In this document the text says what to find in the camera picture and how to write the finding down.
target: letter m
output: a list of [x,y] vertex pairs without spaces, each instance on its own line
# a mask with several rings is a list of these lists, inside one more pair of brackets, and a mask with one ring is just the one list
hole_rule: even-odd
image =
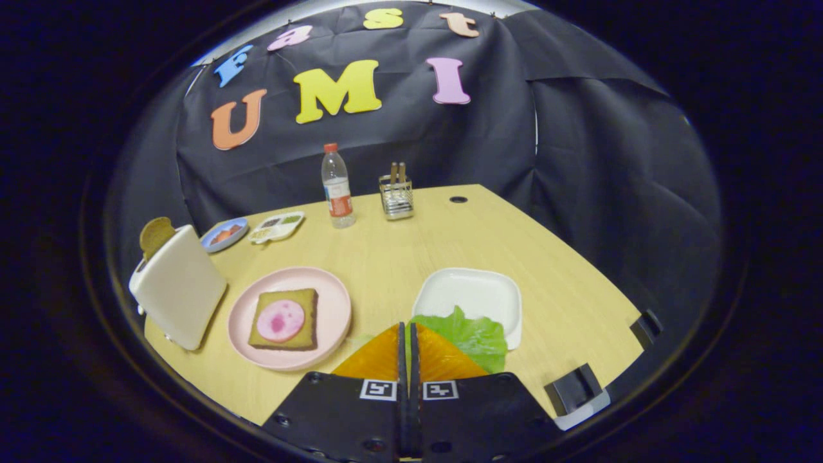
[[323,112],[317,107],[317,101],[320,101],[330,115],[336,115],[346,95],[349,99],[343,109],[347,113],[380,109],[382,102],[374,94],[374,69],[377,66],[378,62],[373,59],[353,61],[346,66],[337,82],[322,69],[311,69],[297,74],[295,82],[300,84],[300,114],[295,118],[297,124],[305,124],[323,117]]

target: pink plate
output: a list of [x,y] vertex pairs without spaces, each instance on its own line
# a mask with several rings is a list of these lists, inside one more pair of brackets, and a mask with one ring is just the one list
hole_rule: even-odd
[[[261,292],[314,288],[317,300],[317,348],[307,351],[265,350],[249,345]],[[336,349],[351,323],[351,299],[334,275],[315,267],[290,267],[260,278],[237,298],[229,314],[229,340],[235,351],[261,367],[290,372],[324,360]]]

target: white toaster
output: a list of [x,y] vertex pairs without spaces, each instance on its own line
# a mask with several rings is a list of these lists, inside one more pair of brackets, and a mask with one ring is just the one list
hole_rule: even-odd
[[140,262],[128,289],[166,338],[195,350],[226,290],[226,279],[203,249],[194,227],[184,225],[148,262]]

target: bread slice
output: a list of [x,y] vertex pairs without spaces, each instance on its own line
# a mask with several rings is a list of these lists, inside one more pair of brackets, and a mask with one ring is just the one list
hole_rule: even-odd
[[[289,300],[296,302],[303,308],[305,320],[300,330],[290,339],[281,343],[271,341],[260,335],[257,329],[260,313],[274,302]],[[317,348],[317,300],[318,294],[314,288],[297,289],[294,291],[263,292],[258,298],[257,310],[254,312],[249,345],[253,348],[270,350],[314,350]]]

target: metal utensil holder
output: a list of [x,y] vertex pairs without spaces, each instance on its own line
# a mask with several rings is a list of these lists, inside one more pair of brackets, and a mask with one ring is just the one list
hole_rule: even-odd
[[380,202],[383,203],[383,213],[388,220],[411,217],[414,215],[414,196],[412,195],[412,179],[406,177],[403,183],[391,184],[390,175],[378,178],[380,186]]

